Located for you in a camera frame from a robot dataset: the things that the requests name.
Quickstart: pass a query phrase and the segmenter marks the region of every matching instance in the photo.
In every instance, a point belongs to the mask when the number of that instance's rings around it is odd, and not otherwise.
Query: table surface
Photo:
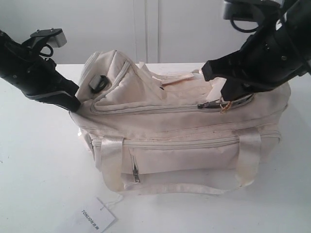
[[[202,64],[149,64],[153,72],[191,71]],[[78,81],[83,65],[58,65]],[[311,232],[311,79],[290,82],[280,121],[283,141],[255,182],[211,197],[165,194],[125,197],[111,207],[106,232]],[[68,112],[26,99],[0,79],[0,232],[49,233],[87,200],[115,201]]]

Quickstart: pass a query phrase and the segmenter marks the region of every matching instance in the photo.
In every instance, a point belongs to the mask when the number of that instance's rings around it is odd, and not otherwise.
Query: robotic arm
[[[285,0],[282,7],[271,0],[225,0],[224,19],[240,32],[255,32],[239,51],[202,67],[206,81],[227,79],[221,90],[225,101],[271,91],[296,76],[311,73],[311,0]],[[244,30],[236,20],[259,26]],[[53,47],[66,42],[61,29],[37,30],[22,44],[0,31],[0,77],[29,99],[76,112],[79,87],[59,74],[49,58]],[[42,53],[44,47],[51,53]]]

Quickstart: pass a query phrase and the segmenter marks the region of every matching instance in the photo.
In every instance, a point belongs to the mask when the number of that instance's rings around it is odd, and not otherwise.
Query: white bag
[[[110,84],[94,94],[101,75]],[[285,83],[231,103],[218,100],[217,90],[206,103],[220,81],[205,82],[199,71],[160,76],[121,52],[94,53],[77,93],[81,108],[70,115],[107,187],[121,194],[222,194],[229,190],[207,186],[207,171],[228,168],[236,168],[237,187],[251,184],[259,161],[280,141],[277,124],[290,88]]]

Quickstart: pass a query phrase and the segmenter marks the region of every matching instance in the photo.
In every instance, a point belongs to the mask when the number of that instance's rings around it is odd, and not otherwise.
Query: black cable
[[[291,39],[290,34],[288,33],[288,27],[285,23],[284,20],[284,14],[282,13],[282,10],[280,9],[279,11],[279,16],[280,16],[280,22],[282,24],[282,27],[284,27],[284,32],[287,36],[288,41],[290,42],[293,51],[295,52],[296,56],[298,57],[298,59],[302,62],[303,66],[305,67],[306,71],[311,75],[311,66],[308,63],[308,61],[301,55],[300,51],[297,49],[296,45],[294,44],[294,42]]]
[[[48,47],[50,49],[50,54],[40,52],[39,55],[44,56],[44,57],[52,57],[54,54],[54,50],[51,47],[51,45],[46,44],[44,47]]]
[[[232,16],[231,19],[230,19],[230,23],[231,23],[232,27],[233,27],[235,30],[237,30],[237,31],[239,31],[239,32],[241,32],[241,33],[254,33],[254,32],[257,31],[257,29],[258,29],[258,27],[253,28],[253,29],[243,29],[243,28],[238,27],[238,26],[235,24],[235,22],[234,22],[234,17],[233,17],[233,16]]]

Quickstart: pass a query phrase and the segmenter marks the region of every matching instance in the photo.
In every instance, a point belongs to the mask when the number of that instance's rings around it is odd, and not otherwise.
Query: white wall
[[[55,49],[57,63],[84,63],[112,49],[136,62],[205,62],[238,50],[249,36],[222,19],[222,2],[0,0],[0,29],[22,42],[36,29],[63,28],[68,43]]]

